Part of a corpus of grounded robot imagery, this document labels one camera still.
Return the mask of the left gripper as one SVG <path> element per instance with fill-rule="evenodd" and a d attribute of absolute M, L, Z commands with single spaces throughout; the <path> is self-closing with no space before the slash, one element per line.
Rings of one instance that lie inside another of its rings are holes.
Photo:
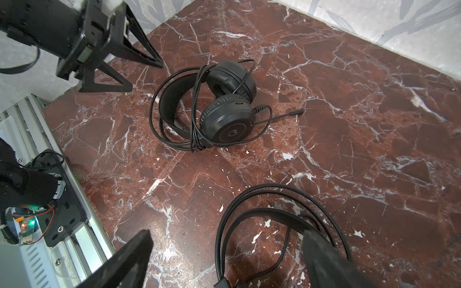
<path fill-rule="evenodd" d="M 62 1 L 1 1 L 1 31 L 57 56 L 56 76 L 67 80 L 73 73 L 83 93 L 133 91 L 132 83 L 105 62 L 110 54 L 164 67 L 125 2 L 108 16 L 102 1 L 85 1 L 80 12 Z"/>

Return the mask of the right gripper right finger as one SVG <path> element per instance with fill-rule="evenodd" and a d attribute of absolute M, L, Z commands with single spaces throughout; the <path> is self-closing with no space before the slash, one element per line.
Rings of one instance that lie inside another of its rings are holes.
<path fill-rule="evenodd" d="M 375 287 L 318 232 L 305 230 L 301 249 L 313 288 Z"/>

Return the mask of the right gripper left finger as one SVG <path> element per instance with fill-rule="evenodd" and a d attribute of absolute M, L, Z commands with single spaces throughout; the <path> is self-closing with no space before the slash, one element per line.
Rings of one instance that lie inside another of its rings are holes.
<path fill-rule="evenodd" d="M 79 287 L 143 287 L 153 246 L 150 231 L 141 230 Z"/>

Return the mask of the black headphones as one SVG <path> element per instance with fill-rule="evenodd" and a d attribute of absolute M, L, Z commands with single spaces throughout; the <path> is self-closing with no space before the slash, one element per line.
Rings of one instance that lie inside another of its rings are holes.
<path fill-rule="evenodd" d="M 312 288 L 301 249 L 318 232 L 352 262 L 345 234 L 310 194 L 282 184 L 248 188 L 226 208 L 216 233 L 218 288 Z"/>
<path fill-rule="evenodd" d="M 170 75 L 152 97 L 148 113 L 155 137 L 180 151 L 203 151 L 212 147 L 246 144 L 260 138 L 278 118 L 270 111 L 264 128 L 256 136 L 256 115 L 269 105 L 255 108 L 257 87 L 246 60 L 222 61 L 201 67 L 187 67 Z M 193 96 L 190 128 L 179 126 L 176 110 L 186 92 Z"/>

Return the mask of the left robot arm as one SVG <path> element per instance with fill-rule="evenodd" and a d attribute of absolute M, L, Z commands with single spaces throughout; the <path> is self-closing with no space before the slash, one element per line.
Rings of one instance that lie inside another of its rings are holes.
<path fill-rule="evenodd" d="M 56 75 L 79 80 L 80 92 L 130 92 L 132 84 L 105 59 L 113 55 L 163 67 L 129 5 L 104 11 L 102 1 L 85 1 L 75 10 L 62 1 L 2 1 L 1 31 L 7 37 L 58 57 Z M 1 142 L 1 210 L 36 209 L 59 198 L 64 183 L 49 166 L 22 166 L 12 147 Z"/>

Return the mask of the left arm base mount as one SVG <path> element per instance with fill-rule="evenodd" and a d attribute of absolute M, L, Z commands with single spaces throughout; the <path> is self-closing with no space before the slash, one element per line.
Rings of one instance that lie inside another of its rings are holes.
<path fill-rule="evenodd" d="M 63 158 L 53 150 L 45 150 L 31 162 L 34 168 L 43 168 L 48 174 L 57 174 L 66 183 L 62 196 L 52 202 L 54 210 L 37 217 L 38 227 L 43 231 L 46 245 L 55 247 L 68 237 L 78 225 L 86 220 L 86 213 L 72 186 L 71 179 L 65 172 Z"/>

